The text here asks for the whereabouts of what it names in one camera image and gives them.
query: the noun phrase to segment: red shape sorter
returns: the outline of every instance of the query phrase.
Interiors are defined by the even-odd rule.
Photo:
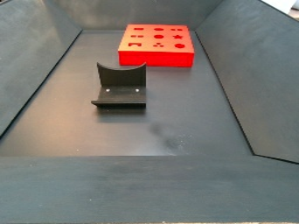
[[[185,25],[129,24],[117,48],[118,64],[191,67],[193,48]]]

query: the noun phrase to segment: white surface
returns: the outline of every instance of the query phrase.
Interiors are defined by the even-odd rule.
[[[283,13],[288,13],[292,6],[299,4],[299,0],[261,0],[267,4],[272,5],[277,10],[280,10]]]
[[[295,1],[293,8],[299,10],[299,0]]]

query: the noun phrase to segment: circular hole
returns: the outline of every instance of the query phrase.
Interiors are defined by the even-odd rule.
[[[176,48],[184,48],[184,45],[182,44],[176,44],[173,45]]]
[[[164,37],[164,35],[153,35],[153,37],[154,37],[156,39],[161,39],[161,38]]]

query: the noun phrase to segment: black plastic part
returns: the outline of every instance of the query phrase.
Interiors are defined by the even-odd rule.
[[[130,69],[112,69],[97,63],[101,88],[97,107],[145,107],[145,64]]]

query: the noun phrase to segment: star-shaped hole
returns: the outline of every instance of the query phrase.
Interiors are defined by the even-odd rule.
[[[182,36],[181,35],[174,35],[173,38],[174,39],[182,39]]]

